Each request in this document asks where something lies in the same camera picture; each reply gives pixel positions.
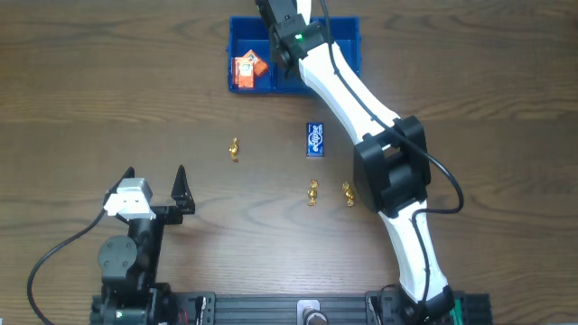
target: wood grain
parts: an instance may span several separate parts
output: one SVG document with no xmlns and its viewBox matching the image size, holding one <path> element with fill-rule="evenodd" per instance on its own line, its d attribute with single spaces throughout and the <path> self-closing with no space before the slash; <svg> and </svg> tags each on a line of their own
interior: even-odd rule
<svg viewBox="0 0 578 325">
<path fill-rule="evenodd" d="M 454 289 L 490 293 L 497 324 L 578 322 L 578 5 L 563 0 L 330 0 L 361 18 L 362 79 L 460 180 L 430 216 Z M 317 5 L 314 13 L 320 13 Z M 198 213 L 168 227 L 159 281 L 177 291 L 361 293 L 397 282 L 382 221 L 347 209 L 352 147 L 315 97 L 227 92 L 228 18 L 243 1 L 0 3 L 0 318 L 39 324 L 38 258 L 84 228 L 127 166 L 166 202 L 184 164 Z M 326 157 L 303 155 L 321 120 Z M 240 163 L 227 148 L 239 138 Z M 306 206 L 310 179 L 319 205 Z M 432 206 L 452 188 L 435 172 Z M 85 324 L 105 219 L 38 273 L 58 324 Z"/>
</svg>

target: tabletop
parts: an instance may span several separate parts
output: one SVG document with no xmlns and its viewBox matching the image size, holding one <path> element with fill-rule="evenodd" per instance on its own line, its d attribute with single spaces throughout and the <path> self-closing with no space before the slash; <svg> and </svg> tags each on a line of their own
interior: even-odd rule
<svg viewBox="0 0 578 325">
<path fill-rule="evenodd" d="M 497 324 L 578 322 L 578 5 L 569 0 L 328 1 L 356 15 L 361 79 L 461 182 L 428 217 L 454 290 Z M 313 15 L 321 14 L 315 4 Z M 180 164 L 197 213 L 165 229 L 159 282 L 178 292 L 363 293 L 397 283 L 383 221 L 348 208 L 353 147 L 315 96 L 228 92 L 228 19 L 252 0 L 0 3 L 0 319 L 39 324 L 36 261 L 98 214 L 128 166 L 168 202 Z M 325 157 L 305 157 L 322 121 Z M 239 163 L 228 147 L 239 142 Z M 307 206 L 310 180 L 318 204 Z M 433 169 L 432 207 L 455 194 Z M 88 322 L 105 218 L 42 267 L 58 324 Z"/>
</svg>

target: gold wrapped object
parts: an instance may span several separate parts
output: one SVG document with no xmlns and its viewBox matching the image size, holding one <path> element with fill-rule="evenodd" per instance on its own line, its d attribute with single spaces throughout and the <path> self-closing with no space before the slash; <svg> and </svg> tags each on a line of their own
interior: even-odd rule
<svg viewBox="0 0 578 325">
<path fill-rule="evenodd" d="M 311 188 L 307 191 L 307 197 L 309 198 L 308 206 L 312 207 L 317 204 L 317 188 L 319 187 L 319 182 L 311 180 Z"/>
<path fill-rule="evenodd" d="M 228 148 L 228 151 L 231 153 L 231 159 L 233 162 L 238 163 L 237 153 L 238 153 L 238 144 L 237 138 L 233 138 L 233 144 Z"/>
<path fill-rule="evenodd" d="M 355 202 L 353 202 L 353 199 L 355 198 L 355 193 L 353 193 L 353 189 L 350 187 L 350 184 L 348 182 L 344 182 L 341 189 L 343 190 L 343 192 L 345 193 L 345 197 L 347 198 L 347 206 L 353 207 L 353 205 L 355 204 Z"/>
</svg>

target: small blue box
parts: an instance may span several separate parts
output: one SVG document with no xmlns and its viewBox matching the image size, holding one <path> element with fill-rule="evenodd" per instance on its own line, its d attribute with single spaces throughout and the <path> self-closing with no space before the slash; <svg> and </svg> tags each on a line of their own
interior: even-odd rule
<svg viewBox="0 0 578 325">
<path fill-rule="evenodd" d="M 307 123 L 307 157 L 323 157 L 323 123 Z"/>
<path fill-rule="evenodd" d="M 341 48 L 343 58 L 351 69 L 359 76 L 361 53 L 359 51 L 359 18 L 332 17 L 331 33 Z M 312 17 L 312 22 L 325 24 L 325 18 Z M 242 57 L 249 50 L 253 50 L 268 65 L 269 71 L 262 77 L 255 77 L 255 87 L 239 89 L 233 85 L 231 73 L 231 59 Z M 269 53 L 269 33 L 260 16 L 232 16 L 229 21 L 228 34 L 228 90 L 238 94 L 314 94 L 313 90 L 305 86 L 298 78 L 284 77 L 285 69 L 277 65 Z"/>
</svg>

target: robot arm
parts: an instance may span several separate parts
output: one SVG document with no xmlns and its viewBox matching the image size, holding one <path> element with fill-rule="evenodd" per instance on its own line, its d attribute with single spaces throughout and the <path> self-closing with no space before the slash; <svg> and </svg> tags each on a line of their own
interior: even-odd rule
<svg viewBox="0 0 578 325">
<path fill-rule="evenodd" d="M 340 47 L 325 26 L 304 20 L 303 6 L 288 1 L 256 1 L 270 34 L 272 58 L 301 78 L 325 101 L 340 120 L 355 145 L 354 181 L 359 196 L 384 220 L 400 268 L 402 296 L 413 307 L 423 299 L 426 281 L 424 252 L 412 224 L 412 215 L 427 205 L 425 186 L 431 181 L 429 162 L 391 136 L 359 104 L 332 66 L 330 49 L 341 76 L 350 88 L 384 124 L 426 151 L 424 129 L 413 116 L 401 120 L 379 102 L 343 58 Z M 277 21 L 272 17 L 283 17 Z M 389 147 L 398 153 L 385 157 Z M 416 216 L 429 260 L 429 290 L 421 320 L 433 320 L 453 308 L 452 290 L 440 270 L 424 213 Z M 410 312 L 407 321 L 414 320 Z"/>
</svg>

